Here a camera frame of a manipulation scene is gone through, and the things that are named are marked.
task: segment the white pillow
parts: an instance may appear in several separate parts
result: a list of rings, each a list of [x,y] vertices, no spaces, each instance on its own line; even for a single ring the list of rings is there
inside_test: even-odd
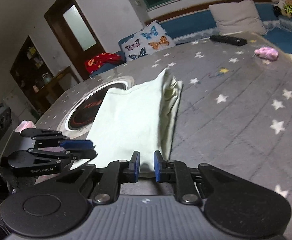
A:
[[[133,38],[122,44],[126,61],[131,61],[157,51],[176,46],[161,25],[154,21],[135,33]]]
[[[267,33],[252,0],[213,4],[209,9],[220,34],[241,31],[256,32],[261,35]]]

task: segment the wooden door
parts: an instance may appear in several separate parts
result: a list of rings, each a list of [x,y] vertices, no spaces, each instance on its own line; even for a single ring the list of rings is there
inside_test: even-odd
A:
[[[105,52],[75,0],[57,0],[45,19],[81,77],[89,76],[84,62]]]

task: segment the metal screw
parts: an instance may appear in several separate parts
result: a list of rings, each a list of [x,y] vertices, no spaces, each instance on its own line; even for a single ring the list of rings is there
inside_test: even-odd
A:
[[[95,200],[98,202],[107,202],[110,200],[110,196],[108,194],[98,194]]]
[[[185,194],[182,199],[187,202],[187,203],[190,203],[190,202],[195,202],[198,200],[198,197],[195,195],[195,194]]]

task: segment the orange butterfly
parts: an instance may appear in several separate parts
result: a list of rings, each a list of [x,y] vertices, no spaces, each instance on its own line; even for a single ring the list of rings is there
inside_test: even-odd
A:
[[[149,42],[148,43],[150,46],[153,47],[153,49],[159,49],[160,45],[169,45],[169,41],[167,40],[167,38],[165,36],[162,36],[159,40],[159,42]]]

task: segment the bed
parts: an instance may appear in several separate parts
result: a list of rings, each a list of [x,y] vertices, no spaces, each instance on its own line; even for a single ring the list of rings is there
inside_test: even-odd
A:
[[[209,163],[275,190],[292,206],[292,62],[280,49],[276,62],[263,61],[254,50],[273,44],[254,33],[236,36],[248,43],[236,47],[195,40],[101,73],[66,91],[37,126],[57,129],[97,86],[120,77],[141,84],[169,65],[183,81],[170,158],[189,167]],[[157,187],[142,179],[121,189],[121,194],[171,193],[170,185]],[[292,239],[292,218],[285,236]]]

